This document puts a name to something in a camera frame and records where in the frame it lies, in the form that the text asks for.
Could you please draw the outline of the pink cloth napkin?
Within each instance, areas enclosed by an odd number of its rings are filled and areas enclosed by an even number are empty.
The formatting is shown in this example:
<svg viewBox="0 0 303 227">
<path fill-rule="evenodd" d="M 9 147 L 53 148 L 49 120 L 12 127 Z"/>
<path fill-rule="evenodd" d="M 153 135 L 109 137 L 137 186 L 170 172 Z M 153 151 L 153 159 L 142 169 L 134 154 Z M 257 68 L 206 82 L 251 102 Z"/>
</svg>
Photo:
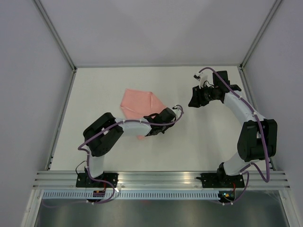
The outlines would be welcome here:
<svg viewBox="0 0 303 227">
<path fill-rule="evenodd" d="M 152 92 L 126 89 L 120 108 L 126 119 L 139 119 L 159 114 L 166 106 Z"/>
</svg>

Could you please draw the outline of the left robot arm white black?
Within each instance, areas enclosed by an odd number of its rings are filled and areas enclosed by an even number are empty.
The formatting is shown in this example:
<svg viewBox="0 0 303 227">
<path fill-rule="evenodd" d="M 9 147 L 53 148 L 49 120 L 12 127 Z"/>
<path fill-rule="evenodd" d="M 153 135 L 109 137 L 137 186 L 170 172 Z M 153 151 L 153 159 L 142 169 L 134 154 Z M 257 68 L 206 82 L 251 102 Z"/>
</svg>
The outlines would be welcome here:
<svg viewBox="0 0 303 227">
<path fill-rule="evenodd" d="M 181 106 L 165 108 L 160 113 L 153 113 L 140 119 L 115 118 L 105 113 L 83 132 L 84 143 L 78 150 L 87 152 L 87 182 L 92 187 L 103 183 L 104 158 L 121 137 L 155 136 L 172 127 L 183 115 Z"/>
</svg>

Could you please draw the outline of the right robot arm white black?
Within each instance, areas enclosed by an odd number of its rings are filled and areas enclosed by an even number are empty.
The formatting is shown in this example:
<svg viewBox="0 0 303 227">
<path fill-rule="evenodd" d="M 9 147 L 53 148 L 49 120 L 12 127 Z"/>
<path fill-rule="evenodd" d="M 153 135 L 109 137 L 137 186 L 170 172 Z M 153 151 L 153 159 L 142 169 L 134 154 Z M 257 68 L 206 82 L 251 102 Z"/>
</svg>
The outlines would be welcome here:
<svg viewBox="0 0 303 227">
<path fill-rule="evenodd" d="M 231 110 L 242 126 L 236 153 L 217 169 L 217 183 L 222 187 L 228 186 L 233 182 L 233 176 L 242 174 L 250 166 L 260 171 L 256 164 L 260 160 L 264 160 L 266 165 L 265 174 L 260 176 L 268 183 L 269 159 L 276 154 L 277 122 L 264 117 L 252 107 L 243 97 L 241 88 L 230 83 L 227 71 L 213 71 L 212 83 L 208 82 L 207 76 L 201 70 L 194 78 L 200 84 L 192 88 L 192 98 L 188 106 L 200 108 L 211 101 L 219 100 Z"/>
</svg>

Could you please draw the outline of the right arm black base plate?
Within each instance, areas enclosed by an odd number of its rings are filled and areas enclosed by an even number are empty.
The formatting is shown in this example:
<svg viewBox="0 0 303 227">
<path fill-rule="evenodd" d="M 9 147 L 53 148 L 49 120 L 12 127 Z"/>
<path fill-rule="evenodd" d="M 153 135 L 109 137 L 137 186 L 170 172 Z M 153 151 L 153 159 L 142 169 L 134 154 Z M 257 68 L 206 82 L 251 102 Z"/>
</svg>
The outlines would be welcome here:
<svg viewBox="0 0 303 227">
<path fill-rule="evenodd" d="M 196 177 L 202 184 L 203 188 L 244 188 L 245 183 L 242 175 L 219 176 L 217 173 L 201 173 Z"/>
</svg>

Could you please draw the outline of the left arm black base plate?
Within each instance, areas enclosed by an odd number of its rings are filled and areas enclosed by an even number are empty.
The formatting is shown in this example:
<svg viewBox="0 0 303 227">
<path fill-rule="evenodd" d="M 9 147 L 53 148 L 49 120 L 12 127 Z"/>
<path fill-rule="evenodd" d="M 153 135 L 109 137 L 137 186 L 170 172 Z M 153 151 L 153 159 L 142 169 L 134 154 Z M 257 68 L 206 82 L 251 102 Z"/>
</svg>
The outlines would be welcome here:
<svg viewBox="0 0 303 227">
<path fill-rule="evenodd" d="M 110 188 L 112 184 L 115 188 L 118 183 L 118 173 L 103 173 L 95 180 L 89 178 L 88 173 L 78 173 L 76 188 Z"/>
</svg>

